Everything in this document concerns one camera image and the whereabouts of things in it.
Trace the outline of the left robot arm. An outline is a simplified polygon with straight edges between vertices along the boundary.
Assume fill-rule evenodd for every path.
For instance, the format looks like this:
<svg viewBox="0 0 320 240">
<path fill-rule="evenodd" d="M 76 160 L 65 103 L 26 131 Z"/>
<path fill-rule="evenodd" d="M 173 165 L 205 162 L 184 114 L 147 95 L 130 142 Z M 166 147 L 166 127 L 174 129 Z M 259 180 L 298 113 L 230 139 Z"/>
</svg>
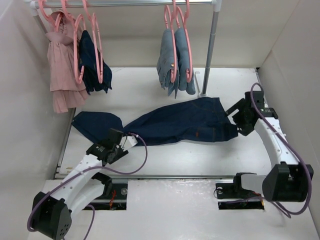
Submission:
<svg viewBox="0 0 320 240">
<path fill-rule="evenodd" d="M 64 239 L 73 218 L 91 201 L 116 196 L 113 180 L 101 170 L 127 155 L 136 144 L 134 136 L 111 128 L 107 138 L 89 147 L 79 164 L 55 189 L 48 193 L 40 191 L 34 197 L 27 229 L 52 240 Z"/>
</svg>

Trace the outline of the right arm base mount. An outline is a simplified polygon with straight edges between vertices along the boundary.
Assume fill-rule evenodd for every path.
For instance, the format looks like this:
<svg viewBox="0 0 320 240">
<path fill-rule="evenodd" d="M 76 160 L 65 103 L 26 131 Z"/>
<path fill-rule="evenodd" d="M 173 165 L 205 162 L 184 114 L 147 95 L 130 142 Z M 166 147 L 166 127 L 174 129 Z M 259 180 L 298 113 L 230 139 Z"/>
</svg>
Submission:
<svg viewBox="0 0 320 240">
<path fill-rule="evenodd" d="M 260 194 L 243 189 L 233 181 L 218 181 L 213 195 L 218 199 L 219 210 L 264 210 Z"/>
</svg>

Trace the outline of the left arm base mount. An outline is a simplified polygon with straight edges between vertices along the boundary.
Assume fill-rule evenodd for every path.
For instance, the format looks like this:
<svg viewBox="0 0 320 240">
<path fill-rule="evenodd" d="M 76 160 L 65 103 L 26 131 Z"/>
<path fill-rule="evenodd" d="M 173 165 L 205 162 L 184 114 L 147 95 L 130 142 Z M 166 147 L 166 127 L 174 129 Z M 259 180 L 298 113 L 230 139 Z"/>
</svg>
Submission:
<svg viewBox="0 0 320 240">
<path fill-rule="evenodd" d="M 127 209 L 128 181 L 114 179 L 103 194 L 89 204 L 97 211 L 124 211 Z"/>
</svg>

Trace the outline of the dark blue denim trousers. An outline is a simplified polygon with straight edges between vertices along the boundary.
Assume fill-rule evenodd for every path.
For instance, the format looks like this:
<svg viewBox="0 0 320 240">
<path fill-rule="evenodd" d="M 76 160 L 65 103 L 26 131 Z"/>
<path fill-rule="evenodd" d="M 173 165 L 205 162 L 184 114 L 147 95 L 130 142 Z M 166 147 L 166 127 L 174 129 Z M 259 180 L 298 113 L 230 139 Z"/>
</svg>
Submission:
<svg viewBox="0 0 320 240">
<path fill-rule="evenodd" d="M 109 112 L 82 111 L 72 126 L 93 143 L 108 136 L 110 129 L 142 137 L 138 145 L 158 146 L 183 140 L 226 142 L 238 136 L 218 97 L 202 97 L 166 105 L 148 112 L 123 126 L 122 120 Z"/>
</svg>

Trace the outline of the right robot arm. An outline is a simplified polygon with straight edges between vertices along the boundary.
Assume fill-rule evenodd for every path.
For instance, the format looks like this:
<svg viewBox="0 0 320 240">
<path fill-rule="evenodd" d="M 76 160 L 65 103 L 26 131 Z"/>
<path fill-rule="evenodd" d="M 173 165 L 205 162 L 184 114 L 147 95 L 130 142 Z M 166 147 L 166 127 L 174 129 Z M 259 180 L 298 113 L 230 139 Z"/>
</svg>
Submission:
<svg viewBox="0 0 320 240">
<path fill-rule="evenodd" d="M 226 115 L 232 116 L 241 135 L 258 133 L 268 154 L 271 171 L 266 176 L 237 173 L 231 184 L 232 193 L 243 197 L 251 191 L 272 202 L 305 201 L 313 168 L 309 164 L 303 167 L 290 150 L 276 111 L 265 106 L 263 91 L 247 91 L 244 95 L 226 111 Z"/>
</svg>

